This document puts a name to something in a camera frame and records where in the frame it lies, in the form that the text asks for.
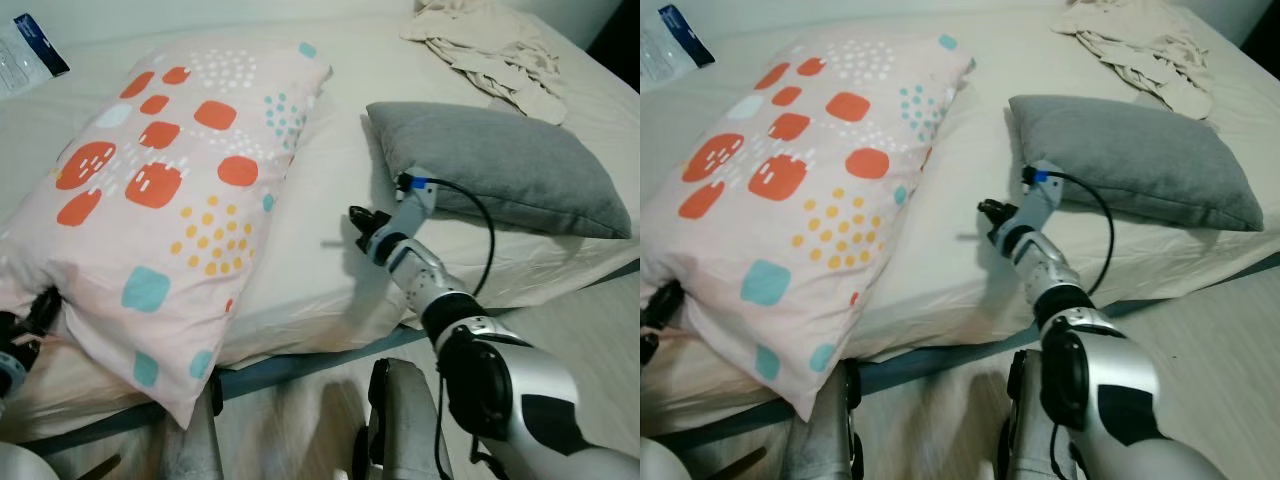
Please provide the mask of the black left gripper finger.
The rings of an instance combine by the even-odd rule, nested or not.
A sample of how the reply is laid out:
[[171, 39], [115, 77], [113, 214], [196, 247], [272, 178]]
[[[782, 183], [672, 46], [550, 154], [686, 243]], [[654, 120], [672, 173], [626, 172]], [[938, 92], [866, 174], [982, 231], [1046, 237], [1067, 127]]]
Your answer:
[[669, 323], [684, 303], [684, 288], [671, 280], [654, 293], [654, 323]]
[[49, 287], [37, 294], [24, 320], [29, 333], [36, 337], [47, 335], [50, 328], [59, 317], [61, 305], [63, 300], [56, 287]]

